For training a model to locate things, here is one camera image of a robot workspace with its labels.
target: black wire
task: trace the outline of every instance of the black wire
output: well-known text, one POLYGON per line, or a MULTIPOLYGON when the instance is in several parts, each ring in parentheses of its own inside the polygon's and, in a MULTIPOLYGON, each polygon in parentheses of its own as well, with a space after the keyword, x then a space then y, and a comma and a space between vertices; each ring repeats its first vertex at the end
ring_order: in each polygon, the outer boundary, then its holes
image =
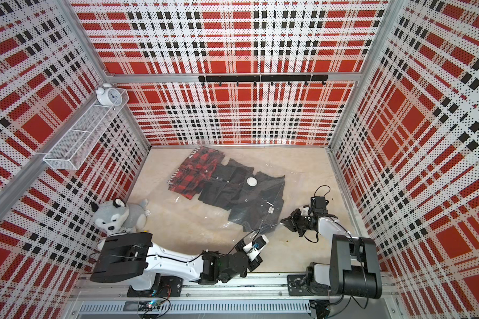
POLYGON ((335 316, 337 316, 339 313, 343 312, 343 311, 346 309, 346 307, 348 307, 350 301, 351 301, 351 296, 349 296, 348 303, 344 306, 344 308, 342 308, 339 312, 336 312, 336 313, 334 313, 333 315, 328 316, 328 317, 326 317, 326 318, 335 317, 335 316))
POLYGON ((331 305, 331 306, 338 305, 338 304, 340 304, 340 303, 342 302, 343 299, 344 299, 344 294, 342 294, 341 298, 340 298, 337 302, 335 302, 335 303, 330 303, 330 305, 331 305))
POLYGON ((255 234, 254 238, 252 239, 252 247, 250 247, 250 250, 247 252, 247 254, 251 253, 254 250, 254 240, 257 238, 257 236, 259 235, 260 232, 261 232, 261 228, 259 228, 259 230, 255 234))
MULTIPOLYGON (((248 234, 246 234, 245 236, 243 236, 242 239, 238 240, 238 242, 240 242, 240 241, 242 241, 243 239, 245 239, 245 237, 247 237, 247 236, 250 235, 251 233, 256 232, 256 231, 260 231, 260 230, 261 230, 261 228, 259 228, 259 229, 254 229, 253 231, 251 231, 251 232, 249 232, 248 234)), ((236 247, 236 245, 234 245, 234 246, 231 248, 231 250, 227 253, 228 255, 234 250, 234 248, 236 247)))
MULTIPOLYGON (((161 316, 165 316, 165 315, 167 314, 167 312, 170 311, 170 309, 172 308, 172 303, 171 303, 171 301, 170 301, 168 298, 165 298, 165 297, 160 297, 160 296, 158 296, 158 297, 156 297, 156 298, 162 298, 162 299, 165 299, 166 301, 168 301, 168 309, 167 309, 163 314, 159 314, 159 315, 157 315, 157 316, 155 317, 155 318, 159 318, 159 317, 161 317, 161 316)), ((140 317, 141 319, 143 319, 143 318, 145 317, 145 315, 146 315, 149 311, 153 311, 153 309, 152 309, 152 308, 147 309, 147 310, 142 314, 142 316, 139 316, 139 317, 140 317)))
POLYGON ((303 237, 305 237, 305 239, 307 239, 308 241, 310 241, 313 244, 319 242, 318 232, 316 232, 316 241, 312 241, 311 239, 308 239, 307 236, 305 236, 305 235, 303 237))
POLYGON ((151 255, 147 255, 146 257, 143 257, 143 256, 131 256, 131 257, 128 257, 128 256, 114 255, 114 254, 108 254, 108 255, 104 255, 104 256, 113 256, 113 257, 128 258, 128 259, 130 259, 130 258, 131 258, 131 259, 147 258, 147 257, 151 257, 151 256, 157 256, 157 257, 159 257, 159 258, 166 258, 166 259, 171 259, 171 260, 175 260, 175 261, 179 261, 179 262, 192 262, 192 261, 196 260, 197 258, 201 257, 203 253, 204 253, 204 252, 201 252, 197 257, 195 257, 195 258, 192 259, 192 260, 180 260, 180 259, 176 259, 176 258, 160 256, 160 255, 158 255, 158 254, 151 254, 151 255))
POLYGON ((366 304, 364 305, 364 307, 362 307, 362 306, 358 303, 358 301, 357 301, 357 299, 355 299, 355 297, 352 297, 352 298, 353 298, 353 300, 357 303, 357 305, 358 305, 360 308, 362 308, 362 309, 367 308, 367 302, 369 301, 369 298, 367 298, 367 301, 366 301, 366 304))
MULTIPOLYGON (((351 237, 351 234, 346 230, 346 228, 344 228, 344 227, 343 227, 341 224, 339 224, 339 223, 336 223, 336 224, 339 225, 342 229, 344 229, 344 231, 346 232, 346 234, 348 234, 349 239, 351 240, 351 243, 352 243, 353 245, 355 245, 354 242, 353 242, 353 237, 351 237)), ((364 282, 365 282, 365 284, 366 284, 366 298, 367 298, 367 299, 366 299, 366 304, 364 305, 364 307, 362 307, 362 306, 358 303, 357 299, 355 299, 355 297, 353 297, 353 296, 351 296, 351 297, 353 298, 353 300, 355 300, 355 302, 357 303, 357 305, 358 305, 360 308, 366 309, 366 308, 367 308, 367 304, 369 303, 369 289, 367 288, 367 278, 366 278, 366 273, 365 273, 365 271, 364 271, 364 265, 363 265, 362 262, 360 261, 360 260, 361 260, 361 258, 360 258, 360 247, 359 247, 359 249, 358 249, 358 251, 357 251, 357 257, 358 257, 358 259, 359 259, 360 267, 362 268, 362 274, 364 275, 364 282)))
POLYGON ((92 255, 95 255, 95 254, 100 254, 101 252, 95 252, 95 253, 92 253, 89 255, 89 259, 91 258, 92 255))
POLYGON ((328 187, 328 192, 326 192, 326 194, 330 193, 330 191, 332 190, 332 189, 330 188, 330 186, 328 186, 328 185, 321 185, 321 186, 320 186, 320 187, 318 187, 318 188, 316 189, 316 191, 314 192, 314 197, 316 196, 316 193, 318 192, 318 190, 319 190, 320 188, 322 188, 323 186, 326 186, 326 187, 328 187))

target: perforated panel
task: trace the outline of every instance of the perforated panel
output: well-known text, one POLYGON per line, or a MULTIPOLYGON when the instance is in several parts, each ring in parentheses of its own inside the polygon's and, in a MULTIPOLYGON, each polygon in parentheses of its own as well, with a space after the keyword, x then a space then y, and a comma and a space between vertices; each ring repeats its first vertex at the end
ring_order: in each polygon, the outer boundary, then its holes
POLYGON ((95 71, 51 1, 0 1, 0 189, 91 95, 95 71))
POLYGON ((118 115, 78 171, 46 169, 0 222, 0 318, 57 318, 105 236, 90 201, 124 198, 146 152, 118 115))
POLYGON ((151 144, 328 144, 351 82, 125 84, 151 144))
POLYGON ((357 72, 388 1, 70 0, 112 74, 357 72))
MULTIPOLYGON (((124 301, 86 301, 78 314, 131 314, 137 312, 136 302, 124 301)), ((170 310, 163 304, 151 314, 190 314, 190 313, 309 313, 308 300, 172 300, 170 310)))
POLYGON ((479 1, 406 1, 338 146, 414 317, 479 317, 479 1))

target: white wire shelf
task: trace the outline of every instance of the white wire shelf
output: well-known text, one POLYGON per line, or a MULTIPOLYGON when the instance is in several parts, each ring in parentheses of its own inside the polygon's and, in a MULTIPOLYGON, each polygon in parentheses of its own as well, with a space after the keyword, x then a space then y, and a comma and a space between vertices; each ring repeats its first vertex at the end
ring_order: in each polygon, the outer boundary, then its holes
POLYGON ((125 89, 117 89, 122 102, 103 106, 97 99, 78 121, 45 155, 44 161, 52 169, 79 169, 105 130, 130 99, 125 89))

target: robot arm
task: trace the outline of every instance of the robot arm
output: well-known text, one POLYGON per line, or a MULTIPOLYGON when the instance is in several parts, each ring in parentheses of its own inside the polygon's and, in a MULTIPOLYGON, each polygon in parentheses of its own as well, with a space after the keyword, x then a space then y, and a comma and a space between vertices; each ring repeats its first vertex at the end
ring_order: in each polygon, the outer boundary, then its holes
POLYGON ((90 280, 129 284, 134 290, 150 290, 156 274, 171 275, 199 284, 228 282, 232 277, 247 276, 261 264, 259 253, 268 243, 266 236, 245 245, 241 240, 236 252, 221 254, 203 251, 198 256, 173 252, 151 242, 152 234, 134 233, 111 236, 105 241, 90 280))
POLYGON ((311 263, 307 268, 307 289, 316 294, 330 290, 331 295, 380 298, 382 282, 374 240, 351 236, 335 215, 328 214, 327 204, 325 197, 314 196, 310 206, 296 209, 280 221, 300 237, 314 230, 332 246, 329 265, 311 263), (352 265, 352 259, 361 266, 352 265))

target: white alarm clock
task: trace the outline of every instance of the white alarm clock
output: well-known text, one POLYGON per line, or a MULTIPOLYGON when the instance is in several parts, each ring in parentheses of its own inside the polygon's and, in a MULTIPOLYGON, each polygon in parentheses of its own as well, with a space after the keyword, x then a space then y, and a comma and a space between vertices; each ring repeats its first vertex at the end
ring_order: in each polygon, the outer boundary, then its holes
POLYGON ((96 95, 97 100, 103 106, 119 106, 122 103, 121 93, 110 83, 103 83, 102 87, 98 87, 96 95))

